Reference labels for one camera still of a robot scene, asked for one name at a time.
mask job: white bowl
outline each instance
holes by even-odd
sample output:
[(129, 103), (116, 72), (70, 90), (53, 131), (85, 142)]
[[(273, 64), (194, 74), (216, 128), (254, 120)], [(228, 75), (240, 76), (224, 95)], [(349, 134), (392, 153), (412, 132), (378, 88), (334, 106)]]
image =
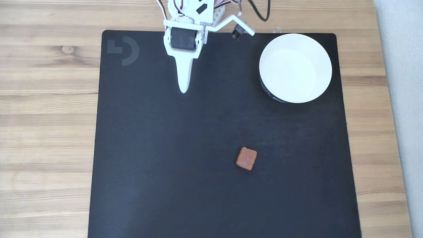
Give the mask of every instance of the white bowl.
[(282, 102), (314, 100), (332, 78), (332, 64), (325, 49), (302, 34), (273, 39), (261, 54), (259, 69), (264, 90)]

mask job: gray logo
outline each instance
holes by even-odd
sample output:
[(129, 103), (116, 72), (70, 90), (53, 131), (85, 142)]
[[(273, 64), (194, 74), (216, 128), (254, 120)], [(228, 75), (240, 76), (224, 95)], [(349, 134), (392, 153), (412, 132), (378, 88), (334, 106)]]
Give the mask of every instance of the gray logo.
[[(130, 65), (137, 60), (138, 55), (140, 54), (140, 48), (138, 47), (138, 44), (134, 39), (131, 37), (123, 36), (122, 41), (127, 43), (131, 49), (131, 55), (122, 60), (122, 66)], [(122, 47), (116, 47), (115, 46), (115, 40), (107, 40), (107, 53), (113, 53), (113, 54), (121, 54), (122, 53)]]

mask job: black mouse pad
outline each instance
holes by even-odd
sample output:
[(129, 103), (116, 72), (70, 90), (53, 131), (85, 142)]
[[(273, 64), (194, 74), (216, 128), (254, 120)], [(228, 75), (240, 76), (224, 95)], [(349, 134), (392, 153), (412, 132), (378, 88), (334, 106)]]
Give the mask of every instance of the black mouse pad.
[(259, 81), (279, 35), (211, 33), (183, 94), (163, 32), (103, 33), (89, 238), (361, 237), (336, 36), (306, 34), (332, 81), (287, 104)]

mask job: orange cube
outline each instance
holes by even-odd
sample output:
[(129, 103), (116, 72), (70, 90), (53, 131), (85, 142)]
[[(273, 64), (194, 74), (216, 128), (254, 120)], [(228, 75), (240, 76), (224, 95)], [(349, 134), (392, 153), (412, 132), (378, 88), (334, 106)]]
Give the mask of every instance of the orange cube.
[(247, 147), (242, 147), (238, 158), (236, 159), (236, 165), (243, 169), (251, 170), (256, 157), (257, 151), (248, 149)]

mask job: wood grain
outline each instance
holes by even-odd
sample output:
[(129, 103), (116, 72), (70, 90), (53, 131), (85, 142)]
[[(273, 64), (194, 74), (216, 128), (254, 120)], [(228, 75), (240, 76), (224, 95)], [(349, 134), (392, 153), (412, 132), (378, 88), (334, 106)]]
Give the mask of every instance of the wood grain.
[[(363, 237), (411, 237), (373, 1), (273, 0), (268, 22), (245, 1), (242, 17), (257, 32), (337, 35)], [(162, 30), (160, 9), (153, 0), (0, 1), (0, 237), (86, 237), (106, 29)]]

